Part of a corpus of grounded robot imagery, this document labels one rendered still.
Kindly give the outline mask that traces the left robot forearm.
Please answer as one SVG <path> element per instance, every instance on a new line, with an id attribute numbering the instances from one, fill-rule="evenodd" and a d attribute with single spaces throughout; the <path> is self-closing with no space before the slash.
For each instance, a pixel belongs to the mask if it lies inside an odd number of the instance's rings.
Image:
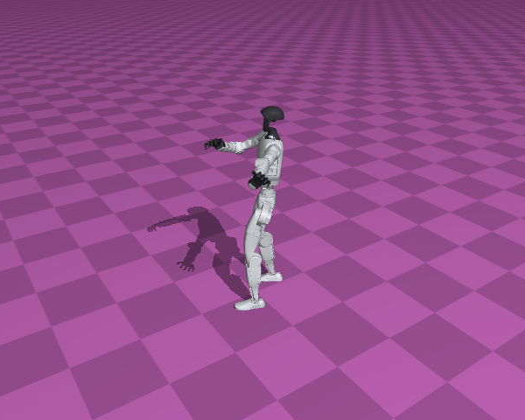
<path id="1" fill-rule="evenodd" d="M 266 176 L 268 171 L 269 171 L 269 167 L 270 167 L 270 161 L 267 158 L 265 158 L 264 164 L 263 165 L 258 165 L 255 168 L 255 173 L 257 174 L 257 173 L 261 172 L 262 175 L 264 174 Z M 253 176 L 254 176 L 254 174 L 253 174 Z M 250 179 L 252 179 L 253 176 Z M 248 187 L 250 189 L 252 189 L 253 191 L 256 189 L 251 183 L 248 184 Z"/>

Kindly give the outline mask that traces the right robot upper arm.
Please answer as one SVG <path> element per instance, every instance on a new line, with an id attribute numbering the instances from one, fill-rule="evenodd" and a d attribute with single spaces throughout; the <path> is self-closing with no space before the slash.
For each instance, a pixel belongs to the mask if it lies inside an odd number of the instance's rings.
<path id="1" fill-rule="evenodd" d="M 236 150 L 235 150 L 235 154 L 242 154 L 246 149 L 250 149 L 250 148 L 254 148 L 256 146 L 258 146 L 258 143 L 259 143 L 259 140 L 261 138 L 261 136 L 263 134 L 266 134 L 268 133 L 267 132 L 264 132 L 263 130 L 261 132 L 259 132 L 257 135 L 255 136 L 252 136 L 250 138 L 248 138 L 247 140 L 245 140 L 244 142 L 238 142 L 238 143 L 235 143 L 236 144 Z"/>

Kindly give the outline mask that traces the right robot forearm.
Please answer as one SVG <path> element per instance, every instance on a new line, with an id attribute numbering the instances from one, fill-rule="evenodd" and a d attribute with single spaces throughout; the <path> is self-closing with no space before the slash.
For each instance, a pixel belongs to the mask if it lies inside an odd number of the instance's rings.
<path id="1" fill-rule="evenodd" d="M 236 150 L 236 144 L 235 143 L 238 143 L 238 142 L 224 142 L 226 147 L 221 147 L 220 149 L 218 149 L 218 151 L 221 151 L 221 152 L 235 152 Z"/>

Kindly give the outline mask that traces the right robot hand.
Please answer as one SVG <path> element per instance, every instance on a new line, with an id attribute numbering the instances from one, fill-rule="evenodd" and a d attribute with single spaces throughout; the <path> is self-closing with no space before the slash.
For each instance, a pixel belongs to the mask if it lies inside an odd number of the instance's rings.
<path id="1" fill-rule="evenodd" d="M 210 146 L 214 147 L 216 150 L 220 149 L 221 147 L 226 147 L 222 138 L 215 138 L 205 143 L 205 149 L 207 149 L 207 147 L 210 148 Z"/>

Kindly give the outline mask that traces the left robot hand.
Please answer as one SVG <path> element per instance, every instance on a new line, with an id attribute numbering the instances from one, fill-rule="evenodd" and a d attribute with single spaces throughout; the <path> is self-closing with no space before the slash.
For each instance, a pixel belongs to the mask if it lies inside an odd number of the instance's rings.
<path id="1" fill-rule="evenodd" d="M 265 175 L 259 171 L 259 173 L 256 174 L 255 171 L 251 172 L 254 174 L 253 178 L 249 180 L 248 184 L 251 183 L 256 189 L 259 188 L 261 185 L 270 185 L 270 181 L 268 178 L 265 178 Z"/>

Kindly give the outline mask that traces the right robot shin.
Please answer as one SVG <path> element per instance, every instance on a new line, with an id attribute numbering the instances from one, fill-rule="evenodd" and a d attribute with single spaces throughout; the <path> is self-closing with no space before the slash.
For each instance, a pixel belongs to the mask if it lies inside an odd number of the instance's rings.
<path id="1" fill-rule="evenodd" d="M 273 242 L 268 247 L 262 246 L 260 244 L 260 242 L 259 242 L 258 246 L 259 246 L 259 249 L 260 249 L 260 252 L 261 252 L 261 255 L 262 255 L 262 259 L 265 262 L 267 270 L 269 271 L 269 275 L 270 276 L 272 274 L 275 275 L 275 266 L 274 266 L 275 253 L 274 253 L 274 248 L 273 248 Z M 272 275 L 272 276 L 274 276 L 274 275 Z"/>

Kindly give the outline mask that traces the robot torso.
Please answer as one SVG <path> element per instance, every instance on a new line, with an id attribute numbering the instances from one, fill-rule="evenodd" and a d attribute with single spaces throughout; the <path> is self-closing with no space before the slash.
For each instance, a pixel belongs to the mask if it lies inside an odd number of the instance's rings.
<path id="1" fill-rule="evenodd" d="M 281 149 L 281 155 L 279 158 L 275 160 L 273 165 L 270 166 L 269 171 L 265 178 L 268 178 L 270 181 L 270 185 L 261 185 L 261 190 L 258 193 L 257 197 L 257 206 L 258 208 L 261 208 L 264 204 L 267 204 L 270 206 L 270 211 L 272 212 L 275 209 L 276 206 L 276 192 L 274 190 L 274 186 L 277 186 L 280 179 L 281 174 L 281 168 L 282 168 L 282 162 L 283 162 L 283 154 L 284 154 L 284 145 L 281 140 L 273 140 L 273 136 L 269 136 L 271 139 L 265 139 L 264 137 L 267 136 L 268 133 L 263 134 L 259 140 L 258 146 L 257 146 L 257 158 L 263 158 L 265 155 L 265 150 L 272 144 L 278 145 L 278 147 Z"/>

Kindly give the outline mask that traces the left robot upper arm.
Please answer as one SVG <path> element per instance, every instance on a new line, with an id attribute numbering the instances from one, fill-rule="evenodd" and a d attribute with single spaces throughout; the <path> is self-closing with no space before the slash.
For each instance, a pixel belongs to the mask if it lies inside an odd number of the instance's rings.
<path id="1" fill-rule="evenodd" d="M 281 149 L 278 147 L 278 145 L 274 143 L 265 150 L 265 155 L 262 158 L 258 158 L 255 160 L 255 167 L 257 167 L 258 165 L 263 165 L 265 158 L 267 158 L 269 160 L 269 168 L 270 168 L 270 166 L 273 165 L 275 160 L 279 158 L 280 155 L 281 155 Z"/>

